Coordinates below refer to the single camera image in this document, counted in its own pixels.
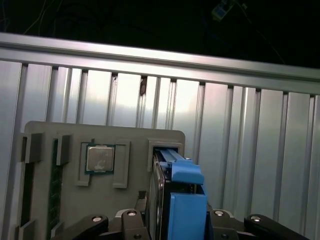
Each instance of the processor chip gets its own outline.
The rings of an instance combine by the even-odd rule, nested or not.
[[[88,144],[85,166],[86,173],[107,173],[113,170],[114,147]]]

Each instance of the gray fixture board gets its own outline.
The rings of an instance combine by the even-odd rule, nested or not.
[[[86,172],[92,144],[114,149],[112,172]],[[27,123],[18,138],[21,191],[10,239],[45,240],[85,216],[111,220],[117,211],[134,208],[138,192],[150,188],[153,148],[173,147],[183,155],[184,144],[177,130]]]

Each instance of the wire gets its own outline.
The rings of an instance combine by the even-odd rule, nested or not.
[[[235,3],[239,6],[239,8],[241,9],[241,11],[243,12],[244,16],[246,17],[247,21],[254,26],[254,24],[252,23],[252,21],[250,20],[250,18],[248,17],[246,10],[244,10],[244,8],[241,6],[241,4],[238,1],[235,1]],[[258,30],[255,28],[255,31],[261,35],[261,37],[270,45],[270,47],[273,49],[273,51],[277,54],[277,56],[279,57],[279,59],[281,60],[281,62],[283,64],[286,64],[286,62],[283,60],[283,58],[281,57],[281,55],[279,54],[279,52],[275,49],[275,47],[272,45],[272,43]]]
[[[4,32],[7,31],[7,20],[8,18],[6,18],[6,10],[5,10],[5,0],[2,0],[2,15],[3,15],[3,19],[1,20],[4,21]]]
[[[38,28],[38,36],[40,36],[40,31],[41,31],[41,25],[42,25],[42,21],[44,19],[45,13],[46,11],[51,7],[51,5],[55,2],[56,0],[52,0],[50,2],[50,4],[45,8],[45,10],[42,13],[41,19],[40,19],[40,23],[39,23],[39,28]]]
[[[0,20],[0,23],[2,23],[3,21],[7,21],[7,20],[9,20],[9,19],[8,18],[3,18],[3,19]]]
[[[38,18],[23,32],[23,35],[25,35],[25,34],[40,20],[40,18],[41,18],[41,16],[42,16],[42,13],[43,13],[43,11],[44,11],[44,9],[45,9],[46,2],[47,2],[47,0],[44,0]]]
[[[61,5],[62,5],[63,2],[64,2],[64,0],[61,0],[61,1],[60,1],[59,6],[58,6],[58,8],[57,8],[57,10],[56,10],[57,13],[60,11],[60,8],[61,8]],[[56,35],[56,20],[57,20],[57,19],[54,18],[54,22],[53,22],[53,33],[52,33],[52,36],[53,36],[53,37],[55,37],[55,35]]]

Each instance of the screw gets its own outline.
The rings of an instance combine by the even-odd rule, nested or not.
[[[223,233],[223,234],[221,234],[221,238],[222,239],[229,239],[229,235]]]
[[[250,218],[251,218],[251,220],[253,220],[253,221],[255,221],[255,222],[260,222],[260,220],[261,220],[261,218],[258,217],[258,216],[252,216],[252,217],[250,217]]]
[[[223,211],[215,211],[214,214],[218,215],[219,217],[221,217],[221,216],[224,215],[224,212]]]
[[[127,213],[129,216],[135,216],[137,213],[135,211],[128,211]]]
[[[95,216],[94,218],[92,218],[92,221],[94,221],[95,223],[99,222],[101,220],[102,220],[102,217],[100,217],[100,216]]]

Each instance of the dark background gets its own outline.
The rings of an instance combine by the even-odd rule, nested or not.
[[[211,11],[219,2],[46,0],[44,5],[44,0],[2,0],[4,12],[1,11],[0,19],[5,14],[6,20],[1,21],[0,29],[16,34],[319,68],[320,1],[238,0],[240,5],[247,6],[247,17],[235,4],[217,22]]]

